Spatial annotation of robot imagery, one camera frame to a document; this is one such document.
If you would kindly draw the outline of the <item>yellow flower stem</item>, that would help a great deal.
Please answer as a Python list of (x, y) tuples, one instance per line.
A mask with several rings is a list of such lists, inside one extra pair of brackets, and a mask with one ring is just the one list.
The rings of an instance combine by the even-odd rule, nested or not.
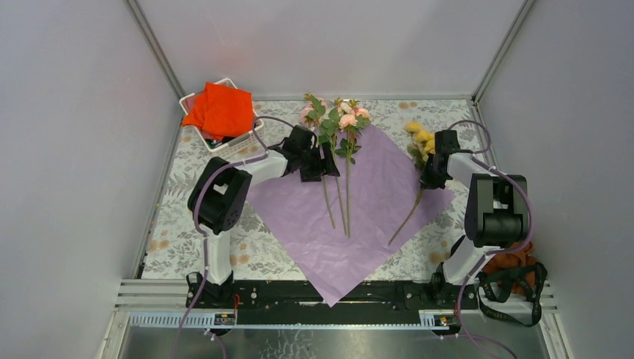
[[(407, 146), (407, 152), (412, 157), (414, 162), (415, 169), (421, 174), (424, 169), (430, 155), (435, 154), (435, 140), (434, 136), (427, 129), (424, 129), (421, 123), (416, 121), (408, 122), (405, 125), (405, 132), (410, 136), (411, 143)], [(398, 229), (394, 232), (390, 240), (388, 241), (388, 245), (391, 245), (400, 232), (403, 230), (405, 225), (413, 216), (416, 208), (420, 204), (422, 199), (422, 195), (424, 193), (424, 189), (420, 188), (417, 192), (416, 199), (414, 201), (413, 206), (411, 207), (409, 213), (400, 224)]]

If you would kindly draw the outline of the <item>pink white rose stems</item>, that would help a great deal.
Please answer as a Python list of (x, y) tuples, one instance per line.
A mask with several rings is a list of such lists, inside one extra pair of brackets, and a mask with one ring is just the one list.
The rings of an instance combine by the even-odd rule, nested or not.
[(339, 134), (338, 137), (334, 136), (335, 132), (331, 135), (332, 139), (339, 139), (334, 154), (345, 160), (345, 210), (342, 213), (345, 214), (345, 234), (351, 238), (351, 166), (356, 164), (354, 155), (361, 148), (358, 138), (370, 125), (371, 114), (355, 99), (336, 98), (333, 103), (333, 113), (328, 119)]

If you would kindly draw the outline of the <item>pink flower stem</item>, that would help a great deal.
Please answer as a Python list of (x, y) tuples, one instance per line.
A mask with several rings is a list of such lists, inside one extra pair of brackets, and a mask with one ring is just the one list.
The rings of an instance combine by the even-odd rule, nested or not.
[[(304, 99), (307, 101), (305, 108), (300, 113), (300, 119), (309, 129), (314, 130), (320, 135), (319, 127), (321, 121), (324, 119), (325, 111), (327, 108), (326, 102), (311, 93), (304, 94)], [(333, 211), (331, 209), (330, 196), (327, 190), (327, 180), (325, 177), (321, 178), (321, 186), (323, 189), (324, 200), (327, 208), (327, 213), (330, 219), (330, 223), (333, 229), (336, 229), (336, 222), (334, 219)]]

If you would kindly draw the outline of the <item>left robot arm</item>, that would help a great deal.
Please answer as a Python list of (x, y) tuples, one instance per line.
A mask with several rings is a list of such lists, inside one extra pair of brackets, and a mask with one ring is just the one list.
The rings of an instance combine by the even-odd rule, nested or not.
[(231, 231), (241, 217), (250, 187), (293, 173), (299, 173), (303, 182), (339, 176), (330, 141), (303, 126), (294, 126), (279, 144), (266, 146), (259, 155), (237, 162), (218, 156), (208, 161), (187, 202), (194, 228), (202, 236), (203, 266), (187, 278), (198, 301), (213, 307), (230, 302)]

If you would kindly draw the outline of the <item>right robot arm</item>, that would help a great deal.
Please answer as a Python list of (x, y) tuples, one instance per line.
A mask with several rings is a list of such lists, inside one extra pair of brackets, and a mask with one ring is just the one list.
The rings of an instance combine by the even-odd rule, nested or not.
[(461, 298), (459, 292), (474, 284), (500, 251), (524, 241), (530, 225), (525, 177), (498, 174), (480, 163), (474, 152), (460, 146), (455, 130), (445, 129), (435, 133), (434, 153), (429, 155), (419, 181), (421, 189), (428, 192), (445, 188), (450, 180), (465, 185), (468, 196), (464, 235), (429, 284), (430, 301), (440, 308)]

